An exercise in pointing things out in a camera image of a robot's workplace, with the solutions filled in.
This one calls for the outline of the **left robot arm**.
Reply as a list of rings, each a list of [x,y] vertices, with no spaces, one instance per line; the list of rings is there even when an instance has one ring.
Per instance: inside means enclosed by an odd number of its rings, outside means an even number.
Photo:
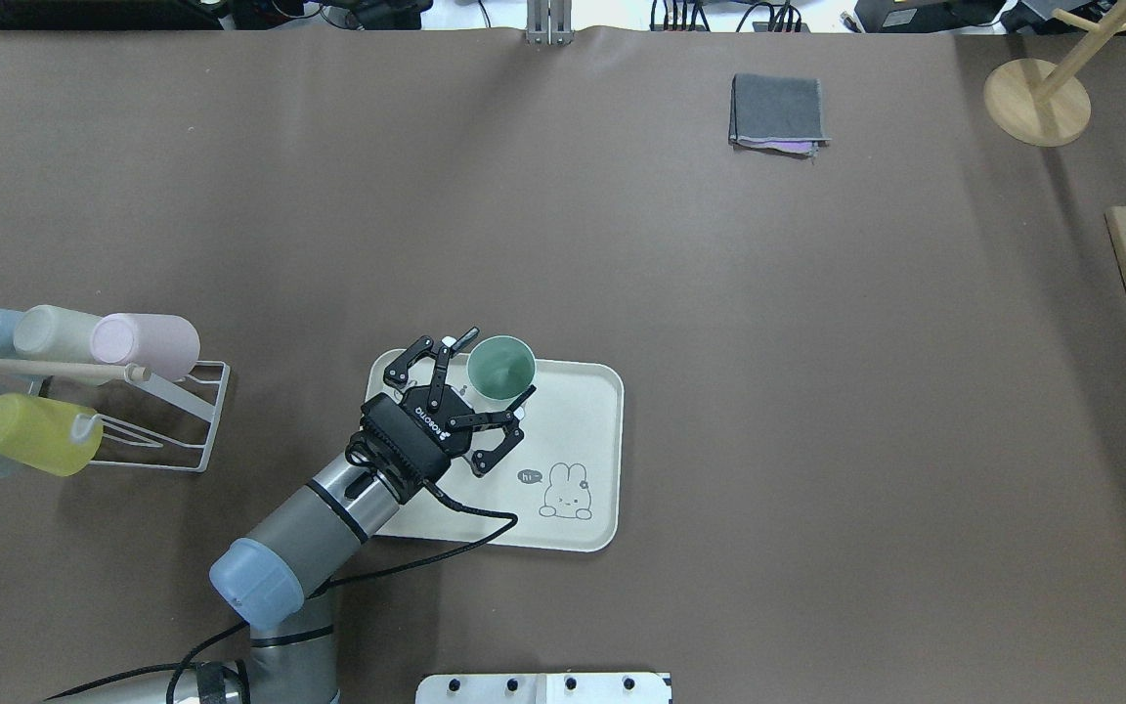
[[[420,491],[472,515],[439,482],[456,458],[488,475],[522,442],[518,410],[535,374],[531,348],[515,337],[417,339],[388,362],[387,389],[363,403],[345,451],[211,565],[238,615],[222,638],[245,630],[250,654],[204,661],[218,642],[206,638],[176,663],[88,681],[59,703],[336,703],[338,570]]]

